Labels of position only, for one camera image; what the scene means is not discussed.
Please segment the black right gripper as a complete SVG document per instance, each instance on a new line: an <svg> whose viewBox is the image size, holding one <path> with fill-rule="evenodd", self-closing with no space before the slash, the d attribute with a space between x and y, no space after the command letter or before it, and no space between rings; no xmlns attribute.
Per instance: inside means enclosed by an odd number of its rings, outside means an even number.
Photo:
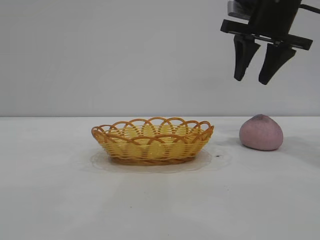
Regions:
<svg viewBox="0 0 320 240"><path fill-rule="evenodd" d="M313 7L300 0L229 0L227 15L247 20L241 23L223 20L220 30L234 34L235 68L234 78L241 81L246 70L260 48L254 39L267 44L258 81L267 85L275 73L296 54L293 48L309 50L313 40L289 34L298 10L313 11Z"/></svg>

